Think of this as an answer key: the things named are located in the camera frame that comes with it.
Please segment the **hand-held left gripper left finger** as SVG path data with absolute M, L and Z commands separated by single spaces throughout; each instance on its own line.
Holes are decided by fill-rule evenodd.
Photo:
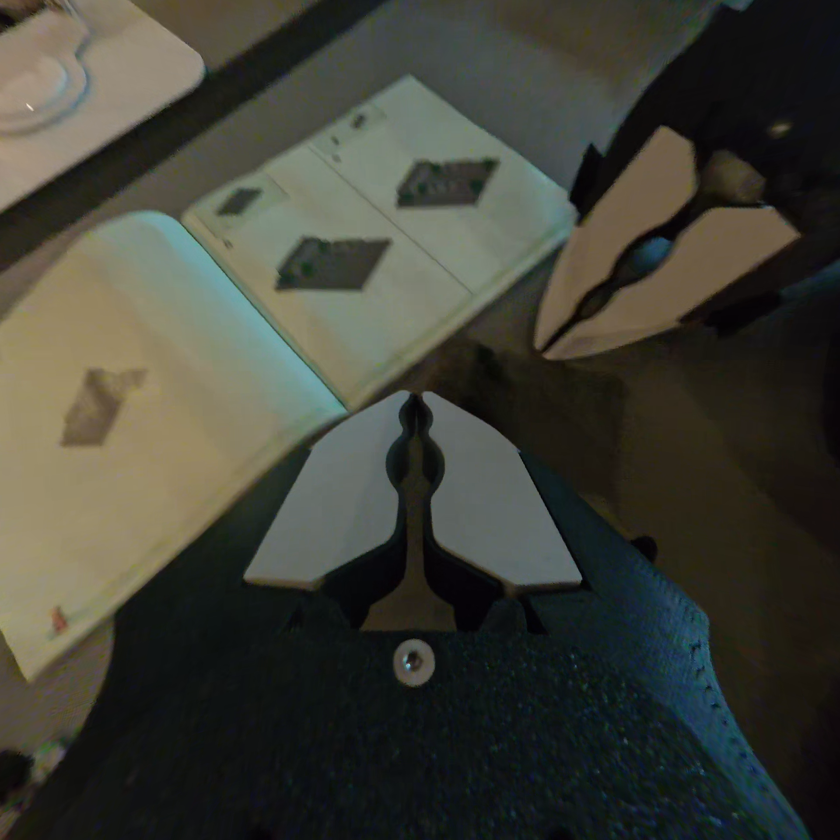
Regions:
M 383 547 L 400 511 L 400 468 L 410 392 L 344 419 L 311 447 L 245 571 L 245 582 L 314 590 L 328 574 Z

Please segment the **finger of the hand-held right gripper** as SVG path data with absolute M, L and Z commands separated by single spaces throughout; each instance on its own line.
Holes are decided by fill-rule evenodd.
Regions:
M 800 236 L 771 206 L 714 207 L 680 233 L 653 272 L 615 291 L 596 314 L 563 328 L 542 355 L 579 360 L 675 329 Z
M 535 350 L 550 351 L 631 285 L 628 257 L 696 192 L 695 145 L 670 128 L 658 128 L 562 248 L 539 304 Z

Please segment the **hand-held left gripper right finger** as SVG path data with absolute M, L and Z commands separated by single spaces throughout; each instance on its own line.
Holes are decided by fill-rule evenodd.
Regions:
M 440 395 L 421 402 L 436 546 L 516 594 L 579 589 L 583 573 L 518 447 Z

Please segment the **dark grey studded brick plate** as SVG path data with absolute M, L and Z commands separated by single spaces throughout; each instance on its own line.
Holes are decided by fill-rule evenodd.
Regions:
M 614 374 L 559 363 L 507 360 L 500 431 L 583 496 L 613 501 L 627 389 Z

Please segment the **grey desk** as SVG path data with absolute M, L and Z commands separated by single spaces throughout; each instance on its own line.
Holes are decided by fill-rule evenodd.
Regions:
M 712 2 L 138 2 L 205 59 L 194 93 L 2 214 L 2 314 L 82 233 L 193 200 L 412 74 L 571 186 Z M 456 339 L 529 354 L 547 270 Z M 626 387 L 614 500 L 583 496 L 709 615 L 723 692 L 814 838 L 838 838 L 838 467 L 823 433 L 838 269 L 726 339 L 574 363 Z

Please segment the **open instruction booklet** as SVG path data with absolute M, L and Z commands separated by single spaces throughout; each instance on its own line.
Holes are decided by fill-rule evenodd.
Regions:
M 2 321 L 1 619 L 22 676 L 573 225 L 566 190 L 404 77 L 181 220 L 79 237 Z

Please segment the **white lamp base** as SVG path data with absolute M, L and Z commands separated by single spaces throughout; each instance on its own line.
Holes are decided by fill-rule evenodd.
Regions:
M 1 45 L 2 212 L 205 77 L 200 55 L 132 2 L 43 2 Z

